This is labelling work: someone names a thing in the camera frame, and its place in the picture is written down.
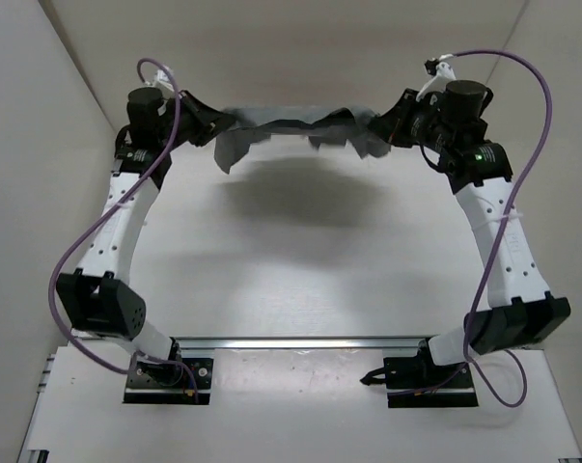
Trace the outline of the grey pleated skirt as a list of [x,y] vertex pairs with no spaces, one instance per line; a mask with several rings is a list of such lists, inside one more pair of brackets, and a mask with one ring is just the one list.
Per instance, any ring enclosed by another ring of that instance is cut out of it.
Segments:
[[252,146],[270,140],[273,135],[302,136],[315,150],[322,145],[350,144],[361,158],[380,158],[391,150],[389,144],[368,129],[376,112],[365,106],[229,107],[225,112],[235,122],[216,136],[214,160],[226,174]]

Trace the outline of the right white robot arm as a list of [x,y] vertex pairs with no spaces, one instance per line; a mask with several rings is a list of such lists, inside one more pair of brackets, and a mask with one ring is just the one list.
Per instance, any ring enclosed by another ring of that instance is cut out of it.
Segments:
[[407,89],[370,130],[397,148],[437,153],[432,168],[446,176],[462,208],[484,266],[478,295],[462,325],[427,342],[414,363],[415,377],[436,386],[449,365],[486,353],[545,341],[570,316],[568,299],[556,297],[541,275],[515,206],[518,180],[505,149],[485,137],[482,113],[492,91],[470,80],[448,82],[422,94]]

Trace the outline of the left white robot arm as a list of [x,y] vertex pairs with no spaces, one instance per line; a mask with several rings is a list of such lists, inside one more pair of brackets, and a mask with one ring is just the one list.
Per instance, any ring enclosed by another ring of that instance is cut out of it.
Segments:
[[171,150],[184,143],[202,147],[236,119],[186,91],[172,97],[155,87],[130,92],[126,112],[128,124],[115,142],[103,222],[87,237],[89,248],[75,270],[59,274],[55,289],[72,329],[150,357],[152,375],[172,384],[182,376],[183,359],[172,351],[173,339],[148,322],[144,299],[129,285],[130,266],[171,167]]

